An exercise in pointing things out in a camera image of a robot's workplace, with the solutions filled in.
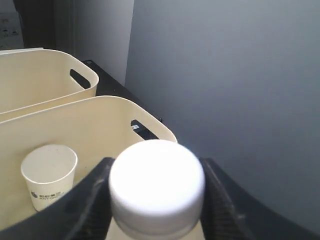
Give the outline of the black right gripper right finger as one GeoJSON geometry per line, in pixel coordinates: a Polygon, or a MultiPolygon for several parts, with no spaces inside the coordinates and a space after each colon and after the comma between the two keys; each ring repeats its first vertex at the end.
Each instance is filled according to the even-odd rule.
{"type": "Polygon", "coordinates": [[[199,159],[205,174],[200,216],[206,240],[318,240],[248,194],[212,158],[199,159]]]}

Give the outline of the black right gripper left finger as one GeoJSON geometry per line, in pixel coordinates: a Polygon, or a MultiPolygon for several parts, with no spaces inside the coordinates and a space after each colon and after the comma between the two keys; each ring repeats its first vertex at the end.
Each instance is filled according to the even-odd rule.
{"type": "Polygon", "coordinates": [[[104,240],[112,220],[109,173],[103,158],[71,191],[35,215],[0,232],[2,240],[104,240]]]}

